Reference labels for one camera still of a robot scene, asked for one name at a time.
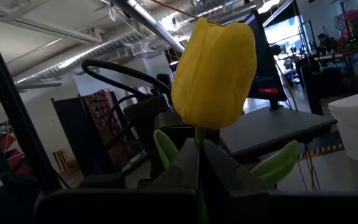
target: black pole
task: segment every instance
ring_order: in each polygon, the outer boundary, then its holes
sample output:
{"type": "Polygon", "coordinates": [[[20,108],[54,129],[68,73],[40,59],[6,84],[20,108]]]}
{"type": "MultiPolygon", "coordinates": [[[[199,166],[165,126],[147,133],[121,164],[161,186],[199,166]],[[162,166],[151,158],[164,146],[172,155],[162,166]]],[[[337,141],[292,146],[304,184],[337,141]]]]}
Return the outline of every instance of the black pole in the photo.
{"type": "Polygon", "coordinates": [[[303,65],[301,67],[301,74],[303,83],[306,89],[306,95],[308,97],[310,112],[324,116],[323,109],[321,108],[320,98],[318,94],[318,87],[313,79],[313,71],[309,65],[303,65]]]}
{"type": "Polygon", "coordinates": [[[0,101],[45,194],[62,188],[0,53],[0,101]]]}
{"type": "Polygon", "coordinates": [[[341,9],[342,9],[343,18],[345,19],[346,31],[347,31],[347,34],[348,34],[347,39],[350,40],[351,39],[351,31],[349,30],[349,25],[347,24],[345,1],[341,2],[341,9]]]}
{"type": "Polygon", "coordinates": [[[316,43],[316,38],[314,37],[314,31],[313,31],[313,26],[311,25],[311,20],[309,20],[308,23],[309,23],[309,26],[310,26],[311,36],[313,37],[314,48],[316,48],[317,43],[316,43]]]}

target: desk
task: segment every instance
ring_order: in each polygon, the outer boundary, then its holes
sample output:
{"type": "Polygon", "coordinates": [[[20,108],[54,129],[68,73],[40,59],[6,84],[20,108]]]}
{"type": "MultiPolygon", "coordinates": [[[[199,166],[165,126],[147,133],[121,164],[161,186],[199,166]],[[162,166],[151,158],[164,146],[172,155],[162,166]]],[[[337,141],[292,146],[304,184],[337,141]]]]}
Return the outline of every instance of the desk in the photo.
{"type": "Polygon", "coordinates": [[[259,156],[277,151],[291,140],[310,142],[336,124],[333,118],[279,108],[262,108],[242,115],[221,129],[225,150],[239,163],[258,162],[259,156]]]}
{"type": "Polygon", "coordinates": [[[358,49],[352,49],[352,50],[343,52],[341,54],[333,54],[333,55],[330,54],[330,55],[315,57],[314,60],[326,60],[326,59],[332,59],[332,58],[349,57],[356,53],[358,53],[358,49]]]}
{"type": "Polygon", "coordinates": [[[358,48],[348,50],[348,51],[343,52],[341,54],[325,55],[325,56],[315,57],[314,60],[335,59],[335,58],[339,58],[339,57],[344,57],[345,62],[346,62],[346,72],[351,78],[352,91],[357,92],[358,87],[357,87],[356,73],[354,71],[353,61],[352,61],[352,56],[354,54],[356,54],[356,53],[358,53],[358,48]]]}

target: yellow tulip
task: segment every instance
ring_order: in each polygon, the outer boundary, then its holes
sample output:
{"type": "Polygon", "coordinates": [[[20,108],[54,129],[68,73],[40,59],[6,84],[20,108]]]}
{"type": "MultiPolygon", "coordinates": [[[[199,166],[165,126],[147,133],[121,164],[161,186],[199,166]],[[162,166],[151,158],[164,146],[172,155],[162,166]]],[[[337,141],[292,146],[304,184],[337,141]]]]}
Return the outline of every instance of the yellow tulip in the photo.
{"type": "Polygon", "coordinates": [[[173,105],[187,124],[229,126],[240,117],[255,71],[254,33],[247,24],[221,27],[200,18],[178,63],[173,105]]]}

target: green stem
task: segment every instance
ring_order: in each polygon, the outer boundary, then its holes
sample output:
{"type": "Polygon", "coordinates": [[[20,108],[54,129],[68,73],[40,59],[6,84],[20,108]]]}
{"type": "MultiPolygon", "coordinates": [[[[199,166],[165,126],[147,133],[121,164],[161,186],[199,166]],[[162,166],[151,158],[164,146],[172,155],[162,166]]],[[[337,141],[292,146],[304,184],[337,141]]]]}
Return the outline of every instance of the green stem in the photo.
{"type": "Polygon", "coordinates": [[[204,144],[205,129],[196,126],[196,144],[198,147],[202,147],[204,144]]]}

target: black and yellow tape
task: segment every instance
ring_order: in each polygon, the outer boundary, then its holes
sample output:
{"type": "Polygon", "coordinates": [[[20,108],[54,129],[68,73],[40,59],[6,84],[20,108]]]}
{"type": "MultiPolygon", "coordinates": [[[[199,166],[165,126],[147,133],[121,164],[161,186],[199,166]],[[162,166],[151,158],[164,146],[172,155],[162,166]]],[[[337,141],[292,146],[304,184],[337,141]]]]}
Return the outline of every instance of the black and yellow tape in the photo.
{"type": "MultiPolygon", "coordinates": [[[[344,148],[343,148],[342,143],[339,143],[339,144],[335,144],[333,146],[322,147],[321,149],[312,150],[312,151],[310,151],[310,156],[311,157],[322,156],[325,154],[329,154],[332,152],[338,152],[341,150],[344,150],[344,148]]],[[[306,154],[305,153],[299,154],[298,157],[299,157],[299,160],[306,159],[306,154]]]]}

